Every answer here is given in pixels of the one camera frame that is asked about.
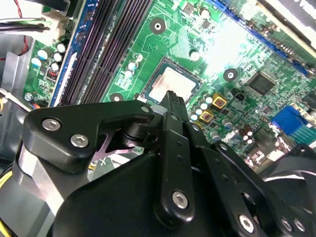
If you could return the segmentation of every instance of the gold component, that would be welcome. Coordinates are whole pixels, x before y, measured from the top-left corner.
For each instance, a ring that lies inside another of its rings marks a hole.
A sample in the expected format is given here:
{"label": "gold component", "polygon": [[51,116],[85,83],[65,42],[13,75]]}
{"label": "gold component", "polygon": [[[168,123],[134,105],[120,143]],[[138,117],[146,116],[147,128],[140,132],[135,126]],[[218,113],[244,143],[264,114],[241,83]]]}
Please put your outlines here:
{"label": "gold component", "polygon": [[214,106],[216,106],[219,109],[222,109],[226,104],[227,104],[227,100],[225,99],[224,96],[222,96],[219,93],[214,93],[213,95],[213,103]]}
{"label": "gold component", "polygon": [[214,114],[209,111],[204,111],[199,118],[205,122],[211,122],[214,118]]}

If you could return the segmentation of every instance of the chip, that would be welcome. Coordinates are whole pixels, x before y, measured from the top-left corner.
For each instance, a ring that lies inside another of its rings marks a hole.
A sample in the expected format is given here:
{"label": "chip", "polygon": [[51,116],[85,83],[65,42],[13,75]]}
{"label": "chip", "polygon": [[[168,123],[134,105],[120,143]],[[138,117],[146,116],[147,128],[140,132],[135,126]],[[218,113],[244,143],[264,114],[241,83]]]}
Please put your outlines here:
{"label": "chip", "polygon": [[267,105],[265,107],[263,107],[263,110],[262,110],[262,112],[265,113],[265,114],[268,114],[271,111],[272,111],[272,109],[269,106],[267,106]]}
{"label": "chip", "polygon": [[145,87],[145,97],[160,103],[166,92],[171,90],[186,102],[199,86],[199,78],[171,60],[163,58],[149,80],[149,86]]}
{"label": "chip", "polygon": [[248,88],[259,96],[265,96],[276,84],[263,73],[257,73],[248,83]]}
{"label": "chip", "polygon": [[187,3],[186,6],[184,7],[183,11],[184,11],[186,14],[190,15],[190,14],[192,14],[193,11],[194,11],[194,6],[193,6],[192,4],[190,4],[190,3]]}

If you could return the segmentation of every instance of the yellow wire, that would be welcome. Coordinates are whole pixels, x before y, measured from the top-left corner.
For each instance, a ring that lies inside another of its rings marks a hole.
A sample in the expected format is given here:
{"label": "yellow wire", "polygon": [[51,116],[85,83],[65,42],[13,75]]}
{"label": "yellow wire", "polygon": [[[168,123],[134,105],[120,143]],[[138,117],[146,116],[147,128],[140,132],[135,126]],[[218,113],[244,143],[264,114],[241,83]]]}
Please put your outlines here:
{"label": "yellow wire", "polygon": [[[8,172],[5,174],[1,179],[0,179],[0,188],[3,186],[3,184],[12,176],[12,171]],[[4,224],[0,221],[0,232],[5,236],[5,237],[12,237],[10,232],[6,229]]]}

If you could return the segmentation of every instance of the black cable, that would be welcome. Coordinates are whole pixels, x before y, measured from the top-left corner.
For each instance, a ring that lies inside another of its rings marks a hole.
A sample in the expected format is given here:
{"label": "black cable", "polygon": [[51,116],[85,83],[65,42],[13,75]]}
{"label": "black cable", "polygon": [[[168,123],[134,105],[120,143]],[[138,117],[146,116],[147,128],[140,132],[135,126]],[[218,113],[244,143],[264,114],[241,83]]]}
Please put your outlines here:
{"label": "black cable", "polygon": [[22,29],[22,28],[39,28],[43,27],[43,24],[12,24],[12,23],[0,23],[0,30],[7,30],[7,29]]}
{"label": "black cable", "polygon": [[11,30],[0,30],[0,34],[2,33],[11,33],[11,32],[43,32],[49,30],[48,27],[40,27],[40,28],[22,28],[22,29],[11,29]]}

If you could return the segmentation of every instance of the blue slot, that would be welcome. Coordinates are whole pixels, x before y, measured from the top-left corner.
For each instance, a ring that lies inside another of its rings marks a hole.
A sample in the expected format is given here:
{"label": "blue slot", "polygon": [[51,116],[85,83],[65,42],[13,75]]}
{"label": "blue slot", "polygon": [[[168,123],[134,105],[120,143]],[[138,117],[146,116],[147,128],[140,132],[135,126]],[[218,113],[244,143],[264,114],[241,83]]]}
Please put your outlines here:
{"label": "blue slot", "polygon": [[[76,31],[75,31],[75,36],[69,44],[69,52],[68,52],[67,57],[65,59],[64,67],[63,67],[62,71],[60,72],[60,76],[59,76],[59,79],[57,81],[52,100],[49,104],[50,107],[54,106],[54,103],[56,102],[57,95],[59,93],[59,90],[60,90],[60,87],[61,87],[63,81],[68,80],[68,77],[66,78],[66,72],[67,72],[67,69],[68,69],[70,62],[73,61],[72,56],[75,53],[77,53],[77,56],[76,56],[75,62],[71,66],[71,68],[74,68],[74,66],[76,65],[77,58],[79,56],[79,53],[80,53],[82,47],[84,46],[85,38],[89,32],[88,29],[89,29],[89,27],[92,23],[92,20],[93,20],[92,18],[86,19],[86,15],[88,12],[95,12],[99,1],[100,0],[87,0],[85,5],[84,5],[83,12],[81,14],[78,26],[77,26]],[[81,40],[78,40],[77,37],[80,34],[84,34],[84,37],[82,37]]]}
{"label": "blue slot", "polygon": [[276,54],[278,54],[280,57],[286,60],[287,63],[291,64],[296,70],[299,72],[303,73],[304,75],[308,76],[309,73],[308,71],[298,62],[291,62],[288,60],[288,56],[286,53],[278,49],[273,43],[268,41],[265,37],[263,37],[260,33],[257,31],[250,29],[247,27],[246,22],[241,19],[239,16],[237,16],[235,13],[230,11],[227,6],[225,6],[222,2],[219,0],[205,0],[207,3],[212,4],[213,6],[217,7],[220,9],[223,13],[228,15],[231,19],[233,19],[235,22],[240,24],[245,30],[247,30],[249,33],[251,33],[254,37],[256,37],[258,40],[260,40],[262,43],[264,43],[268,48],[273,50]]}

